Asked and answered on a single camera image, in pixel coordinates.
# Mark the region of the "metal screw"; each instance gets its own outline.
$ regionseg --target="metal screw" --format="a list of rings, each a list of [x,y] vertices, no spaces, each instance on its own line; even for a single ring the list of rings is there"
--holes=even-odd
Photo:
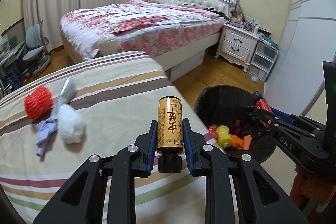
[[[244,161],[250,161],[252,159],[252,157],[249,154],[244,154],[241,157]]]
[[[135,152],[136,150],[138,150],[138,147],[136,145],[130,145],[127,148],[127,150],[130,151],[130,152]]]
[[[203,150],[205,150],[205,151],[212,151],[213,147],[212,147],[212,145],[205,144],[205,145],[203,145]]]
[[[99,156],[98,155],[92,155],[89,160],[90,160],[90,162],[97,162],[99,160]]]

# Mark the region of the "red bottle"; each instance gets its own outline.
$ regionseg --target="red bottle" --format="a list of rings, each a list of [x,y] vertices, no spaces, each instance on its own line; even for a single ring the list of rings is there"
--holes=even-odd
[[[252,100],[254,101],[255,103],[255,108],[258,110],[260,108],[270,112],[270,113],[273,113],[272,112],[272,109],[271,107],[269,106],[268,102],[266,101],[266,99],[261,95],[261,93],[259,91],[255,91],[254,93],[252,93],[251,95],[252,97]],[[270,126],[264,122],[262,122],[264,127],[266,129],[269,129]]]

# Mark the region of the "black trash bin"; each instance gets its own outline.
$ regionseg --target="black trash bin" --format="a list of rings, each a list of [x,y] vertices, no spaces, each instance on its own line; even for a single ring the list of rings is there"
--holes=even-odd
[[[225,125],[230,128],[230,133],[233,135],[236,121],[241,120],[241,124],[249,123],[250,113],[254,110],[251,94],[246,90],[229,85],[205,88],[194,107],[194,111],[207,127],[213,124]],[[265,133],[260,121],[254,119],[251,129],[254,134],[252,134],[252,143],[248,151],[228,147],[225,152],[234,157],[250,154],[256,161],[262,163],[272,155],[276,146],[270,135]],[[264,131],[264,134],[255,134],[256,131]]]

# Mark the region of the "black bottle cap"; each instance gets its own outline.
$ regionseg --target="black bottle cap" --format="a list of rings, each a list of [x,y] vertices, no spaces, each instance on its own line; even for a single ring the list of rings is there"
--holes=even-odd
[[[159,173],[181,173],[182,157],[178,155],[161,155],[157,165]]]
[[[264,98],[264,97],[262,96],[262,94],[260,93],[260,91],[255,91],[255,92],[253,92],[252,95],[251,95],[251,97],[252,97],[252,100],[254,101],[254,103],[256,103],[256,102],[258,102],[259,100],[261,100],[262,98]]]

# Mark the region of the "yellow toy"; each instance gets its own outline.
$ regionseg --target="yellow toy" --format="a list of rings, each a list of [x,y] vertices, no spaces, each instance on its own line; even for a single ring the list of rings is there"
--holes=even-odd
[[[232,138],[229,136],[230,129],[227,126],[219,126],[216,130],[218,134],[218,144],[223,148],[227,148],[232,145]]]

